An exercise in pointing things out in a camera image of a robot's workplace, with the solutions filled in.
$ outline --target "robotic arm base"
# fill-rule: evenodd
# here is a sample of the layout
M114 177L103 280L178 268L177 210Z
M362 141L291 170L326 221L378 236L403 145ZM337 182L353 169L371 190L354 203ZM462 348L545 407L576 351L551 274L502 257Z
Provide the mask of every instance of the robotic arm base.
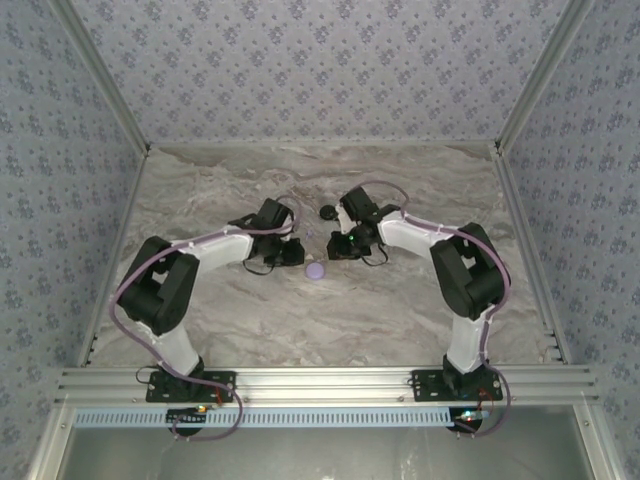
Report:
M445 355L442 360L442 379L454 398L458 400L486 400L480 392L485 391L493 400L502 400L502 389L498 375L484 365L475 370L462 373L449 362Z
M236 372L205 370L202 358L199 358L198 365L188 376L222 383L233 389L236 388ZM176 378L161 368L153 372L149 377L146 401L148 403L199 403L211 405L232 403L233 397L227 391L215 391L211 387Z

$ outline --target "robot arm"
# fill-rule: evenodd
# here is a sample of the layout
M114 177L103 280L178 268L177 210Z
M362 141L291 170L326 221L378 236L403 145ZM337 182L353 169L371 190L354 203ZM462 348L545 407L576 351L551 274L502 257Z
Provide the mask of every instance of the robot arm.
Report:
M137 322L164 361L178 373L189 376L203 368L182 324L198 272L261 256L270 266L293 266L304 261L299 239L291 231L256 235L250 232L272 230L293 220L293 212L281 203L267 199L257 214L247 215L225 226L219 237L192 243L152 264L118 300L126 314ZM160 237L147 239L136 255L125 278L145 261L172 245Z
M443 376L456 396L464 397L476 388L474 378L484 369L481 343L487 313L502 299L505 286L493 260L452 232L464 232L495 253L484 229L474 223L462 228L438 227L403 215L395 205L378 208L361 187L342 197L335 209L323 208L323 218L340 222L340 232L333 232L327 245L330 259L361 258L371 255L371 245L381 244L433 261L442 295L454 313ZM433 228L419 226L429 224Z

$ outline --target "patterned wallpaper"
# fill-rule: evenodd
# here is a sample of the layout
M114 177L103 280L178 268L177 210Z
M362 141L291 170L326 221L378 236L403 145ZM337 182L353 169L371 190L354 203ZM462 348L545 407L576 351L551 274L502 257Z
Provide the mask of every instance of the patterned wallpaper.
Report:
M47 2L3 0L0 17L0 478L18 480L138 161Z
M566 0L73 0L147 140L487 139Z
M576 362L640 478L640 4L598 0L509 158Z

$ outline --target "aluminum frame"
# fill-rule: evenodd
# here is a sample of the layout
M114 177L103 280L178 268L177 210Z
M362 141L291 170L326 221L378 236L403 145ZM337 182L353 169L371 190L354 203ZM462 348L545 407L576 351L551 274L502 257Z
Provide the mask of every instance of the aluminum frame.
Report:
M507 209L513 220L516 238L532 285L540 316L547 331L546 360L542 365L502 365L512 389L512 405L573 405L584 446L596 479L623 479L624 471L604 419L595 374L588 366L570 365L568 344L537 256L533 236L520 202L508 161L489 146L498 180L505 194ZM117 258L126 234L126 226L136 199L144 162L131 193L125 221L114 248L109 273L91 319L87 339L81 352L81 368L63 371L55 404L46 430L32 462L30 480L56 478L65 454L71 426L78 409L86 407L158 408L162 404L144 401L146 386L135 380L133 368L84 368L89 362L95 329L113 281ZM410 371L439 367L356 367L356 368L230 368L238 372L238 392L247 407L376 407L413 408L424 405L459 406L461 402L415 403L407 384ZM149 372L140 377L148 378Z

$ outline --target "cable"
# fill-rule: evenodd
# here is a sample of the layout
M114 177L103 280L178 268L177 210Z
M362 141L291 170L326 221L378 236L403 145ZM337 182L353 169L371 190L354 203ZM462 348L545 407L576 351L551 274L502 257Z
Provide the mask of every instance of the cable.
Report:
M267 270L266 272L258 272L257 270L251 270L249 267L247 267L247 261L246 260L242 261L242 266L244 267L244 269L247 272L252 273L254 275L258 275L260 277L265 277L265 276L269 275L271 272L273 272L273 269L275 268L275 265L271 265L271 268L269 270Z
M142 380L140 380L140 377L138 377L138 375L140 375L140 372L145 368L151 368L153 370L160 370L160 368L157 365L144 365L143 367L140 367L138 370L136 370L136 382L141 383L142 385L149 385L150 382L143 382Z
M418 227L418 228L422 228L424 230L429 230L432 232L441 232L441 233L446 233L448 235L455 235L457 237L461 237L464 240L467 240L468 242L471 242L473 244L475 244L478 248L480 248L482 251L484 251L489 258L491 258L491 260L493 260L493 262L496 264L496 267L498 268L500 275L502 276L502 283L504 285L504 295L502 296L502 299L500 300L500 302L498 302L497 305L495 305L491 310L489 310L489 312L487 313L486 319L485 319L485 323L482 329L482 335L480 337L480 360L482 362L482 365L484 365L484 367L489 370L490 372L493 372L494 374L498 375L498 378L500 378L500 381L502 382L502 384L504 385L504 389L505 389L505 393L506 393L506 400L507 400L507 404L505 406L505 411L502 414L502 416L500 417L500 420L498 420L498 422L492 426L491 428L477 433L475 430L473 430L472 428L470 428L467 425L464 425L462 423L459 422L454 422L456 424L459 424L459 426L464 427L466 430L469 430L472 436L475 437L484 437L487 435L490 435L491 433L495 432L496 430L498 430L500 427L502 427L502 425L504 424L504 422L506 421L506 419L509 416L509 410L511 408L511 389L509 388L509 383L507 382L507 379L505 378L505 376L503 375L503 373L498 370L497 368L495 368L492 365L489 365L489 362L487 360L487 356L486 356L486 350L487 350L487 340L489 338L489 325L491 324L492 318L493 316L500 311L500 309L502 307L504 307L505 303L507 303L507 300L509 298L509 295L511 294L511 280L509 279L509 274L507 273L507 269L504 266L504 263L502 262L502 260L500 259L500 257L493 251L493 249L491 247L489 247L488 245L486 245L484 242L482 242L481 240L478 240L476 237L469 235L468 233L465 232L461 232L458 229L455 228L450 228L450 227L445 227L442 225L436 225L430 222L423 222L423 221L419 221L413 217L411 217L410 215L407 215L406 212L406 208L409 205L409 203L411 202L411 197L409 197L409 194L407 192L404 191L404 189L402 189L401 187L399 187L398 185L392 183L392 182L388 182L386 180L369 180L366 182L362 182L358 185L356 185L352 190L364 186L364 185L370 185L370 184L379 184L379 185L386 185L388 187L394 188L397 191L399 191L402 196L404 197L404 202L402 203L402 205L400 206L400 214L402 215L402 218L409 224L409 225L413 225L414 227Z
M369 261L365 257L360 257L365 265L368 265L370 267L379 267L389 261L389 254L384 251L384 249L382 248L382 244L380 243L378 244L378 250L380 250L382 252L382 255L384 255L384 260L380 263L369 263Z
M136 279L142 275L151 265L153 265L155 262L157 262L158 260L166 257L167 255L172 254L173 252L177 252L178 250L181 250L183 248L190 248L193 247L195 245L200 245L203 243L208 243L211 242L213 240L216 240L218 238L221 237L225 237L227 235L236 235L236 234L250 234L250 235L269 235L272 233L281 233L284 232L285 230L290 230L290 231L294 231L295 228L300 224L300 219L302 217L302 204L300 203L300 201L295 198L292 197L290 195L282 195L281 197L278 198L288 198L288 199L292 199L296 202L297 206L298 206L298 215L294 215L294 219L292 222L283 225L282 227L279 228L274 228L271 230L239 230L239 229L233 229L233 230L220 230L214 233L208 233L205 235L201 235L199 237L193 238L191 240L186 240L184 242L180 242L177 244L174 244L172 246L170 246L169 248L167 248L166 250L163 250L155 255L153 255L151 258L149 258L148 260L146 260L145 262L142 263L142 265L140 265L129 277L127 277L126 279L124 279L122 281L122 284L117 288L116 292L113 294L113 297L111 298L111 301L109 302L109 317L111 318L111 321L114 323L114 325L116 327L118 327L118 329L124 333L127 337L129 337L131 340L133 340L134 342L136 342L138 345L140 345L141 347L143 347L144 349L146 349L158 362L158 365L163 368L166 372L168 372L169 374L173 375L176 378L179 378L180 380L184 380L186 382L190 382L190 383L196 383L198 385L205 385L205 386L209 386L209 387L213 387L213 388L219 388L221 390L224 390L225 392L228 392L234 399L235 401L238 403L238 417L236 419L236 421L233 423L233 425L231 427L229 427L227 430L225 430L224 432L218 434L218 435L210 435L210 436L204 436L204 437L184 437L182 435L177 434L174 431L175 434L175 438L177 440L185 440L185 441L190 441L190 442L206 442L206 441L210 441L210 440L221 440L223 438L228 437L229 435L232 435L240 426L240 422L242 421L242 416L243 416L243 412L244 412L244 407L242 404L242 399L240 398L240 396L238 395L238 393L233 389L233 388L229 388L227 387L227 385L223 384L223 383L219 383L219 382L214 382L212 380L201 380L199 378L193 378L193 377L188 377L186 375L182 375L180 372L178 372L177 370L175 370L171 365L169 365L168 363L166 363L164 361L164 359L162 358L162 355L160 355L160 353L155 349L155 347L153 347L153 345L151 345L149 342L147 342L146 340L140 338L139 336L137 336L135 333L133 333L131 330L129 330L119 319L118 316L116 315L116 305L118 304L118 300L120 299L120 297L122 296L122 294L131 286L131 284L133 282L136 281Z
M493 413L493 407L494 407L493 396L489 392L487 392L484 388L479 388L478 389L478 395L479 396L483 396L484 395L489 400L491 400L491 410L489 410L489 415L491 415ZM482 410L482 400L478 401L478 408L480 410Z

